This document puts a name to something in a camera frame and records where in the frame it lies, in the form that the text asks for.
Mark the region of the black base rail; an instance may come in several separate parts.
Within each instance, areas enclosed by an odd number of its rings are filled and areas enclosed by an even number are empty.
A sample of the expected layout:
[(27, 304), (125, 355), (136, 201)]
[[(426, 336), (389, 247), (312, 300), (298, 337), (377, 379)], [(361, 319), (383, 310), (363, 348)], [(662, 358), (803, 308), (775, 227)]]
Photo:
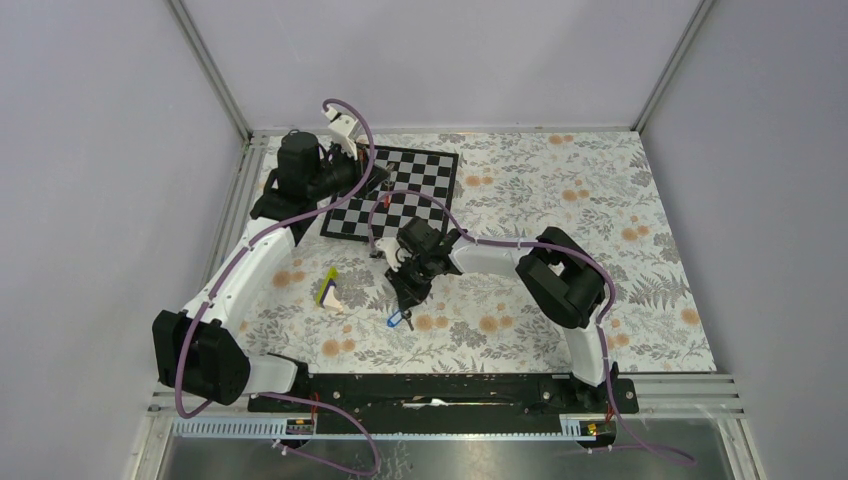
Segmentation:
[(481, 422), (556, 414), (605, 422), (611, 401), (622, 414), (639, 411), (632, 380), (592, 388), (568, 374), (307, 374), (291, 395), (340, 408), (358, 422), (379, 415)]

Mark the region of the black grey chessboard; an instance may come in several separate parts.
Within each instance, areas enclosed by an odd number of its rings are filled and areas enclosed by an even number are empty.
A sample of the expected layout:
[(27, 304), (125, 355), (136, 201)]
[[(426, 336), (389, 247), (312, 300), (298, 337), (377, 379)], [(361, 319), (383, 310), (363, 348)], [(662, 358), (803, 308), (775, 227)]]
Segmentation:
[(446, 232), (449, 219), (442, 209), (414, 193), (422, 192), (450, 207), (459, 161), (457, 153), (378, 146), (376, 165), (383, 168), (392, 165), (395, 171), (389, 209), (383, 207), (378, 191), (364, 198), (353, 197), (325, 215), (320, 235), (360, 242), (368, 240), (369, 232), (376, 239), (394, 237), (414, 217)]

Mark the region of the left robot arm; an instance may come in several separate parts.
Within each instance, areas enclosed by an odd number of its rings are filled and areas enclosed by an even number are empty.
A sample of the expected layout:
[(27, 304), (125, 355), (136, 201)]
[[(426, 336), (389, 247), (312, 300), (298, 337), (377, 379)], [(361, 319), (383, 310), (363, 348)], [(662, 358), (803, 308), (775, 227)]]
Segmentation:
[(351, 134), (323, 145), (310, 132), (284, 135), (276, 165), (254, 203), (240, 240), (207, 284), (181, 310), (161, 311), (152, 325), (159, 382), (175, 392), (180, 416), (192, 417), (184, 394), (205, 405), (230, 405), (244, 394), (272, 398), (288, 411), (309, 401), (310, 385), (295, 360), (250, 354), (237, 342), (241, 321), (279, 264), (297, 248), (320, 202), (369, 192), (386, 174), (376, 164), (376, 146)]

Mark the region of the toy brick stack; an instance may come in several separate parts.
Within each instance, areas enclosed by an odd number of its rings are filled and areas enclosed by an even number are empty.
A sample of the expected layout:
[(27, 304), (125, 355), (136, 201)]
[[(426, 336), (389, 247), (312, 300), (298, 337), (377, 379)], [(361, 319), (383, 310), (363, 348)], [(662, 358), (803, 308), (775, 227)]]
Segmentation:
[(324, 309), (335, 314), (344, 312), (343, 303), (337, 298), (337, 282), (338, 271), (335, 267), (331, 267), (322, 281), (319, 293), (316, 296), (316, 304)]

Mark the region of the blue tag key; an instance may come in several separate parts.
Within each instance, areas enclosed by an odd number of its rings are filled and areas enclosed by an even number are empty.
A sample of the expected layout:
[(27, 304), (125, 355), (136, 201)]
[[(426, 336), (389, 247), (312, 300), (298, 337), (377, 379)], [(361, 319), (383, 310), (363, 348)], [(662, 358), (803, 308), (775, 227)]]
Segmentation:
[(398, 309), (392, 313), (386, 320), (386, 325), (389, 328), (396, 328), (400, 325), (406, 325), (411, 331), (414, 330), (412, 321), (412, 312), (410, 309)]

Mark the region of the red tag keyring bundle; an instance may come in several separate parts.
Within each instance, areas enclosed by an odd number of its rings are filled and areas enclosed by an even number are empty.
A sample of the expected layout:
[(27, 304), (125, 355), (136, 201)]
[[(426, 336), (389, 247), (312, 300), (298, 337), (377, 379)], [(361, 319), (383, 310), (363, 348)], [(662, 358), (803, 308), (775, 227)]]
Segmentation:
[(392, 165), (387, 166), (385, 170), (386, 176), (380, 183), (378, 193), (380, 194), (380, 202), (383, 204), (383, 207), (388, 210), (391, 203), (390, 191), (393, 190), (395, 185), (395, 171), (393, 170)]

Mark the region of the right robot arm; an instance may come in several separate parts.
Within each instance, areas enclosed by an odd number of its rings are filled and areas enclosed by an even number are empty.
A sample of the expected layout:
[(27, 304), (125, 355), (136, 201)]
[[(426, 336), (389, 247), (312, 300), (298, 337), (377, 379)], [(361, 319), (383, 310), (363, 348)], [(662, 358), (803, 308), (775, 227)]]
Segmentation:
[(414, 217), (394, 236), (375, 240), (373, 250), (388, 263), (385, 276), (403, 314), (428, 298), (438, 276), (520, 280), (544, 316), (564, 330), (577, 405), (597, 412), (612, 400), (612, 362), (599, 321), (616, 289), (609, 273), (563, 230), (548, 227), (535, 239), (474, 237), (461, 228), (443, 233)]

